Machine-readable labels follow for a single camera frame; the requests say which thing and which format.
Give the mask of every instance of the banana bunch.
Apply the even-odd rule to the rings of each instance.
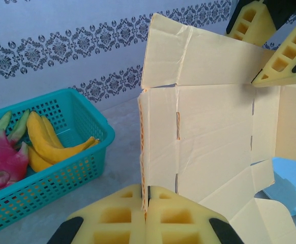
[[[27,130],[32,146],[29,146],[29,165],[39,172],[68,159],[100,141],[91,136],[86,142],[74,147],[63,147],[51,122],[45,116],[32,111],[27,120]]]

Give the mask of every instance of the cardboard flap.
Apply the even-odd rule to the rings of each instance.
[[[139,106],[142,113],[142,160],[145,180],[149,186],[163,186],[174,191],[177,173],[174,150],[176,141],[174,88],[157,88],[143,92],[139,96]]]
[[[252,162],[274,157],[280,87],[256,89],[253,104]]]
[[[231,220],[253,197],[254,185],[251,181],[251,170],[246,168],[202,201],[199,201],[199,204]]]
[[[255,200],[255,198],[252,198],[229,220],[229,223],[246,244],[272,244],[267,227],[264,225],[264,220]]]
[[[296,227],[288,209],[280,202],[255,199],[272,244],[296,244]]]
[[[255,193],[267,188],[275,182],[272,159],[251,166]]]
[[[255,45],[154,14],[141,86],[248,84],[270,54]]]
[[[296,160],[296,87],[281,89],[276,156]]]

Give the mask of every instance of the basket rim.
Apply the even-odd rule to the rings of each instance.
[[[25,100],[23,102],[19,102],[16,103],[14,105],[10,105],[4,108],[0,109],[0,115],[4,114],[8,109],[12,108],[12,107],[18,107],[18,106],[22,106],[24,104],[26,104],[27,102],[30,101],[40,101],[43,100],[43,98],[45,97],[53,97],[55,95],[61,94],[61,93],[71,93],[72,95],[74,95],[77,99],[80,100],[80,102],[85,106],[85,108],[91,112],[92,116],[95,116],[96,120],[98,121],[98,124],[100,126],[102,126],[102,128],[105,130],[107,137],[105,138],[105,140],[103,140],[102,142],[100,142],[99,144],[88,148],[68,159],[65,159],[45,170],[42,170],[40,172],[37,172],[33,175],[30,175],[27,178],[24,178],[14,184],[12,184],[11,186],[8,186],[6,188],[3,188],[0,190],[0,200],[4,199],[4,198],[8,198],[9,196],[13,196],[13,194],[17,191],[20,191],[22,189],[28,188],[30,187],[31,184],[38,182],[39,180],[46,178],[50,175],[52,175],[53,173],[56,173],[60,170],[62,170],[63,168],[66,168],[67,166],[72,165],[73,163],[76,163],[77,161],[91,155],[94,154],[102,149],[106,149],[109,145],[112,144],[113,140],[115,139],[115,131],[112,128],[112,126],[108,123],[107,119],[103,116],[103,114],[82,94],[80,94],[79,92],[77,92],[75,89],[72,88],[64,88],[64,89],[59,89],[56,90],[54,92],[45,94],[45,95],[41,95],[38,97],[35,97],[33,99],[28,99]]]

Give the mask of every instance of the cardboard box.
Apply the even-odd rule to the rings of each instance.
[[[138,98],[143,208],[162,186],[227,217],[248,244],[296,243],[272,157],[296,159],[296,86],[254,88],[273,51],[155,14]]]

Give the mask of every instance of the white wall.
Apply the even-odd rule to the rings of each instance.
[[[134,98],[151,14],[223,34],[230,2],[0,0],[0,108],[68,87],[100,110]],[[278,47],[290,22],[267,47]]]

